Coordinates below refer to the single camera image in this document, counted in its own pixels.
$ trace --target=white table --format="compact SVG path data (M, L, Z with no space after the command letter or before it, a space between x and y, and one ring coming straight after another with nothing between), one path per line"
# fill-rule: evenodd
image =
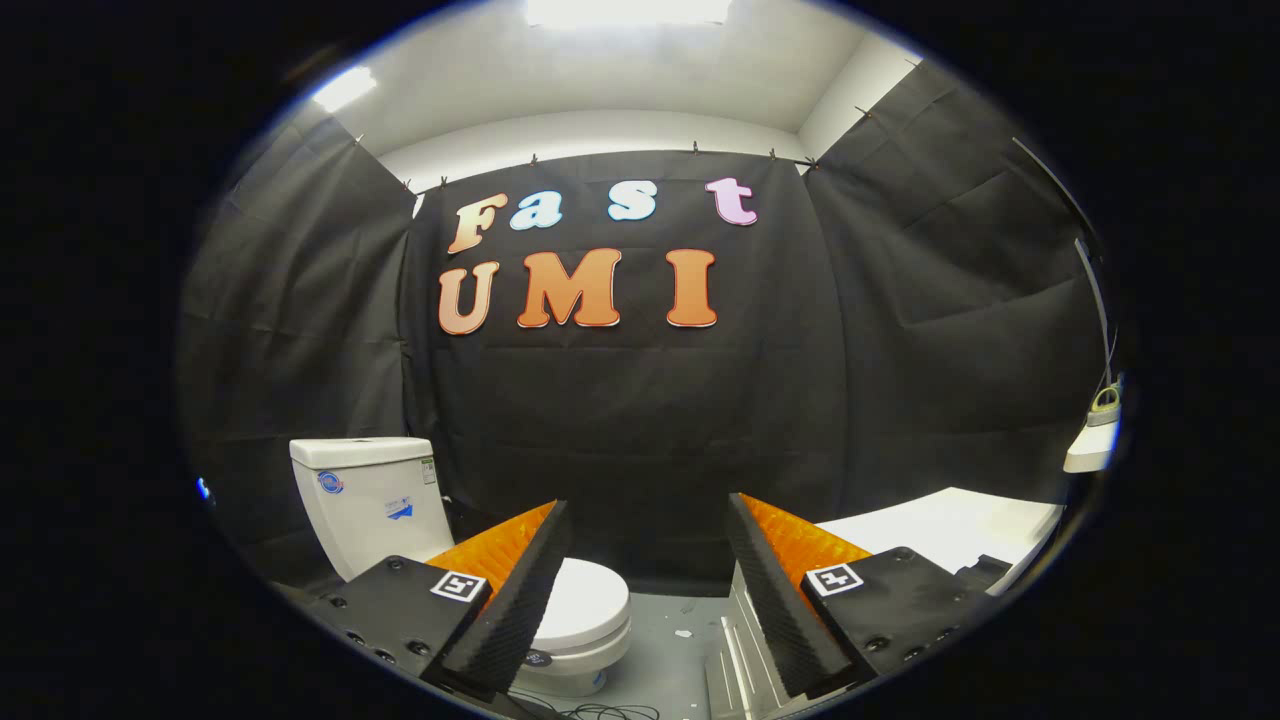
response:
M868 552L906 546L948 573L979 555L1012 565L987 592L1000 594L1030 564L1062 514L1061 505L947 488L874 512L818 523Z

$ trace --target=blue letter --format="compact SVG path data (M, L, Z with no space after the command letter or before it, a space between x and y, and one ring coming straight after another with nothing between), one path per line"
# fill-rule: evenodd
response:
M658 186L653 181L622 181L609 188L609 217L614 220L643 220L653 215L658 206L653 196Z
M561 196L554 190L530 195L520 201L520 211L511 217L511 228L527 231L534 225L540 228L554 225L564 217L561 215L559 202Z

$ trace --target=white wall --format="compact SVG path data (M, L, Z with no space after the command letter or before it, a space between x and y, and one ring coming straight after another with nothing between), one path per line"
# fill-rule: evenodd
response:
M627 150L699 150L801 159L790 132L709 115L652 110L584 110L530 115L463 128L379 158L397 178L421 192L451 181L539 160Z
M845 69L831 81L827 92L800 127L797 135L805 155L820 158L835 145L863 117L858 108L870 110L872 105L911 72L913 67L908 60L919 63L920 56L874 32L863 36Z

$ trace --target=toilet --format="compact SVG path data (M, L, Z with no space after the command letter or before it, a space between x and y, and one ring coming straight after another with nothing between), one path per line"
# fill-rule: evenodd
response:
M425 562L454 546L431 442L410 437L294 439L293 478L343 582L388 555ZM604 687L631 643L631 593L603 565L566 557L515 685L559 697Z
M603 565L566 557L515 687L586 697L604 687L609 666L631 646L631 592Z

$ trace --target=black curtain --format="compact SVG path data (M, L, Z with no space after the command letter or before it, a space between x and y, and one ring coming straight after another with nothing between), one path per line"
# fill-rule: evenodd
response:
M751 225L719 218L705 183L750 187ZM657 184L646 219L616 222L609 188ZM516 205L562 195L563 218L515 231ZM508 204L480 245L447 247L457 210ZM553 251L572 273L598 247L622 252L614 327L571 319L521 328L526 256ZM714 254L709 328L667 322L675 249ZM436 311L443 272L498 261L489 314L449 336ZM471 310L476 281L462 284ZM723 592L733 560L724 498L751 493L835 518L844 477L845 359L835 278L795 165L728 154L617 152L539 161L429 191L410 232L401 331L412 434L431 439L442 487L474 529L550 498L570 502L571 555L614 568L639 592Z
M294 487L300 437L431 439L460 539L568 500L571 555L639 592L724 591L731 491L814 521L951 486L1061 501L1101 332L1083 229L1015 136L922 63L804 177L754 155L590 155L451 182L411 218L408 191L307 104L214 206L188 278L192 459L255 565L308 589L337 575ZM754 224L718 215L704 184L726 177L751 188ZM625 179L657 184L650 217L609 218ZM512 229L540 191L562 219ZM497 193L480 245L449 255L457 210ZM572 273L604 247L622 254L617 325L516 324L526 256ZM667 322L676 249L716 256L709 328ZM484 325L444 333L440 274L485 261Z
M1019 135L925 61L805 174L849 363L842 515L950 486L1064 497L1102 338L1084 231Z
M294 438L404 434L399 268L413 196L305 102L210 209L182 296L193 466L253 565L337 580L294 486Z

